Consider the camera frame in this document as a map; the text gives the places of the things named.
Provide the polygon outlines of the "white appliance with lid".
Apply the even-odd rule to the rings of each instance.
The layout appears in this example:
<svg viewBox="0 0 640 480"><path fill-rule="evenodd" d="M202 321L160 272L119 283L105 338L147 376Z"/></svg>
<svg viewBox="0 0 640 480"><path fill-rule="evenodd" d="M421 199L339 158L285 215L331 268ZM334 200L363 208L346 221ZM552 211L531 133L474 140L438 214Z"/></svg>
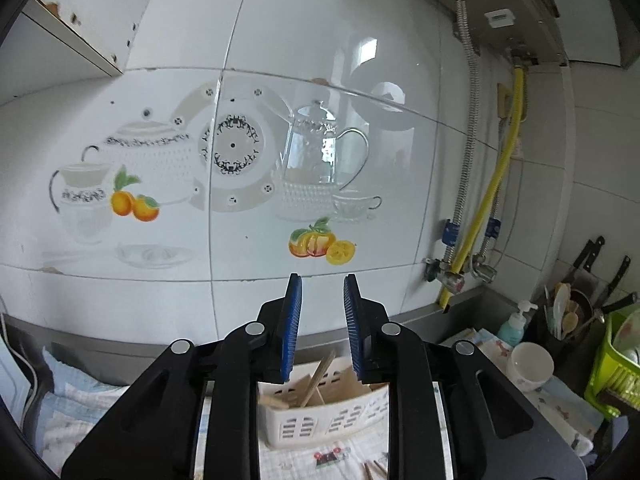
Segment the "white appliance with lid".
<svg viewBox="0 0 640 480"><path fill-rule="evenodd" d="M1 337L1 399L17 426L24 430L39 387L35 367Z"/></svg>

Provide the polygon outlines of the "white rice paddle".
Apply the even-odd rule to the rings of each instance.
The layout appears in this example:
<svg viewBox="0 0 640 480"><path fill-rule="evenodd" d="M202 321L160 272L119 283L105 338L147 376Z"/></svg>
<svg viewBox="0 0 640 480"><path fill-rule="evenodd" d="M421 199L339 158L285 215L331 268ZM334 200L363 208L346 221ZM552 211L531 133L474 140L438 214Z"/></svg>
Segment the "white rice paddle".
<svg viewBox="0 0 640 480"><path fill-rule="evenodd" d="M570 285L566 283L557 284L555 286L553 306L552 306L552 314L553 314L552 332L556 339L561 338L564 312L569 301L570 301Z"/></svg>

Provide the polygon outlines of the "chrome angle valve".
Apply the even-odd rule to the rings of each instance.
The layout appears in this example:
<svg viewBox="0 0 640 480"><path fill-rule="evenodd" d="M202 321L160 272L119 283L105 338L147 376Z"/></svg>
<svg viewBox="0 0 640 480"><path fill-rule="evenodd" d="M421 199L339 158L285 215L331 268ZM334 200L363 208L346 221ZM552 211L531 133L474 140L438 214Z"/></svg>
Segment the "chrome angle valve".
<svg viewBox="0 0 640 480"><path fill-rule="evenodd" d="M497 276L497 270L486 262L486 257L481 254L472 255L471 274L473 278L490 284Z"/></svg>

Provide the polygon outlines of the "red knob water valve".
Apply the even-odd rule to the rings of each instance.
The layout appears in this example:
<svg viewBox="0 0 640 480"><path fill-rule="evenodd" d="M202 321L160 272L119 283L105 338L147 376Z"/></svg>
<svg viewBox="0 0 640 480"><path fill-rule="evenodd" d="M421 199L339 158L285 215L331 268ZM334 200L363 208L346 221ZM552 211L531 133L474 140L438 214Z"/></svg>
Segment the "red knob water valve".
<svg viewBox="0 0 640 480"><path fill-rule="evenodd" d="M429 283L438 281L442 287L453 295L462 291L465 284L464 275L454 272L450 265L440 259L426 259L423 279Z"/></svg>

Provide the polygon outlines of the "white printed cloth mat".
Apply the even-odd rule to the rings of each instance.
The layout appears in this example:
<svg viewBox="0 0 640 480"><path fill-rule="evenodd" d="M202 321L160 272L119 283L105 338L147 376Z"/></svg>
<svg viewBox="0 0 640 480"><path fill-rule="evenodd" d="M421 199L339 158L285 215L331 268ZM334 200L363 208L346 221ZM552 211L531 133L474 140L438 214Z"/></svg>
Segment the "white printed cloth mat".
<svg viewBox="0 0 640 480"><path fill-rule="evenodd" d="M76 446L126 390L99 382L49 351L42 357L52 389L40 404L35 445L59 474ZM337 358L306 408L299 408L295 402L316 366L297 365L287 384L260 389L290 404L287 410L258 410L262 478L362 479L370 471L379 474L387 464L387 388L360 385L349 360ZM556 377L526 396L578 456L592 451L603 422L592 405Z"/></svg>

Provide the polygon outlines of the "short wooden chopstick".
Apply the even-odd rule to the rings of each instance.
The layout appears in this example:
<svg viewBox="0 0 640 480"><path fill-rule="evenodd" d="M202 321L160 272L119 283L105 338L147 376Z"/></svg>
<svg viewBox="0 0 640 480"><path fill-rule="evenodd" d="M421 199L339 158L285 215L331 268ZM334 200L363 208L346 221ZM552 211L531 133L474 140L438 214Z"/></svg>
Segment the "short wooden chopstick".
<svg viewBox="0 0 640 480"><path fill-rule="evenodd" d="M266 408L272 408L273 410L288 410L290 408L288 402L285 402L285 400L265 393L261 393L258 396L258 404Z"/></svg>

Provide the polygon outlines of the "wooden spoon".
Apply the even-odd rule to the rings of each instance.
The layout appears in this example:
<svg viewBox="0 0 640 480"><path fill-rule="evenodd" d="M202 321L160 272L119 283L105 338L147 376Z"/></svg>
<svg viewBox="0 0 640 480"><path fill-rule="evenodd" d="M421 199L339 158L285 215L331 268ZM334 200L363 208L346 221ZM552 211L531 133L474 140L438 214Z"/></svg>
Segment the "wooden spoon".
<svg viewBox="0 0 640 480"><path fill-rule="evenodd" d="M566 312L562 319L561 339L564 340L570 333L576 330L579 322L579 316L576 312Z"/></svg>

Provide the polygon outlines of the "teal soap dispenser bottle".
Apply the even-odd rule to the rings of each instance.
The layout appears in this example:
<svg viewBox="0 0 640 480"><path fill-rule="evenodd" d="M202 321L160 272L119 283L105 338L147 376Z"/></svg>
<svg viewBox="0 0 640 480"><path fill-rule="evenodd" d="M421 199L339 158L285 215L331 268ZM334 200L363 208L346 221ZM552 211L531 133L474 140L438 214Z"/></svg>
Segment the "teal soap dispenser bottle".
<svg viewBox="0 0 640 480"><path fill-rule="evenodd" d="M526 313L537 309L538 306L528 300L520 301L516 310L500 326L497 337L511 347L517 346L524 336L527 324Z"/></svg>

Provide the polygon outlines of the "white ceramic bowl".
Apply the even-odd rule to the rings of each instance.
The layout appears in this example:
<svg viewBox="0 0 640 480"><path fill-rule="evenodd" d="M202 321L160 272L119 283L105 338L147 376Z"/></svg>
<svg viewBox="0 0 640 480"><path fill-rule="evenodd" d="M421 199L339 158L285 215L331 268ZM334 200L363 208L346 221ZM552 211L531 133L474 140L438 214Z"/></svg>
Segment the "white ceramic bowl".
<svg viewBox="0 0 640 480"><path fill-rule="evenodd" d="M521 392L531 392L552 377L554 362L551 354L539 344L521 342L506 362L506 377Z"/></svg>

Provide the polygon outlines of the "black utensil crock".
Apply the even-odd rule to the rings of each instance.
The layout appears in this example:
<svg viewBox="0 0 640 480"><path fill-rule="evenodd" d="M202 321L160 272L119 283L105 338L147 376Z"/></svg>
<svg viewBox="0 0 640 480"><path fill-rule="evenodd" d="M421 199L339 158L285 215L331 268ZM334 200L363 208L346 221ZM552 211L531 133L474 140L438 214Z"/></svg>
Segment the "black utensil crock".
<svg viewBox="0 0 640 480"><path fill-rule="evenodd" d="M569 284L560 283L553 292L545 287L542 298L542 336L546 349L561 353L576 346L592 321L593 308L587 296Z"/></svg>

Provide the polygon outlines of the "white plastic utensil holder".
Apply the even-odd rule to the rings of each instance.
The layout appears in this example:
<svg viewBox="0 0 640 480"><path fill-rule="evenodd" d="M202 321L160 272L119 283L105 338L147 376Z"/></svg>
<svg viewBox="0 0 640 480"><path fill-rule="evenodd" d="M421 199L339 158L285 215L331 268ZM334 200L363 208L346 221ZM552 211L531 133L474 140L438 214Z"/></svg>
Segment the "white plastic utensil holder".
<svg viewBox="0 0 640 480"><path fill-rule="evenodd" d="M298 364L285 384L258 385L259 394L276 396L290 406L288 410L258 408L259 434L270 448L303 448L346 438L385 418L388 387L360 382L347 356L334 359L318 385L326 404L301 408L300 398L317 366L317 362Z"/></svg>

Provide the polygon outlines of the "green dish rack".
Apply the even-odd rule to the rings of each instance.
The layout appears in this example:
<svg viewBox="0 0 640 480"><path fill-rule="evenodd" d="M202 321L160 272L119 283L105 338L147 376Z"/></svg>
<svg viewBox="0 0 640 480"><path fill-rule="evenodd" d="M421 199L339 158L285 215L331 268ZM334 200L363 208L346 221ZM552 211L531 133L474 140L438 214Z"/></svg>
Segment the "green dish rack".
<svg viewBox="0 0 640 480"><path fill-rule="evenodd" d="M639 365L613 346L626 318L620 312L606 318L605 335L585 390L585 399L607 420L639 409Z"/></svg>

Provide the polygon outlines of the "black handled kitchen knife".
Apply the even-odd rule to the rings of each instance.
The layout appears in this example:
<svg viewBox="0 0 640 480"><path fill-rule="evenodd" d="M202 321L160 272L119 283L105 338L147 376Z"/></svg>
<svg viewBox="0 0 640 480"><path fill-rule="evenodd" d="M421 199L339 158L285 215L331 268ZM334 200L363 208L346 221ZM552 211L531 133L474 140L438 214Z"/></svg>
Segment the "black handled kitchen knife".
<svg viewBox="0 0 640 480"><path fill-rule="evenodd" d="M602 247L605 245L605 238L600 235L595 240L587 240L584 248L574 260L570 270L562 279L563 283L576 286L578 283L590 283L594 280L591 273L593 263L600 255Z"/></svg>

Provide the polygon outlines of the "white wall cabinet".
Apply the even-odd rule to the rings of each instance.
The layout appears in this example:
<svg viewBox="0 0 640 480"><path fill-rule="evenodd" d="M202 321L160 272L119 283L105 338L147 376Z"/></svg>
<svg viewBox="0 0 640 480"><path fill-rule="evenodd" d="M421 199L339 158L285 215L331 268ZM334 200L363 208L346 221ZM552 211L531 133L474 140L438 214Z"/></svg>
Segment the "white wall cabinet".
<svg viewBox="0 0 640 480"><path fill-rule="evenodd" d="M1 44L1 102L127 67L150 0L27 0Z"/></svg>

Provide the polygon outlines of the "gas water heater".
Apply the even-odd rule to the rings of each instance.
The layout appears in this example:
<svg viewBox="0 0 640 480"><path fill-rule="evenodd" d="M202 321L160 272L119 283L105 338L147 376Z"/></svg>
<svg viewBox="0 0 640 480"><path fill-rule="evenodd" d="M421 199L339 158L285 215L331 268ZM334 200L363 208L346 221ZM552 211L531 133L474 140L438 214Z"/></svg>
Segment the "gas water heater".
<svg viewBox="0 0 640 480"><path fill-rule="evenodd" d="M474 44L533 64L639 70L639 0L437 0L465 6Z"/></svg>

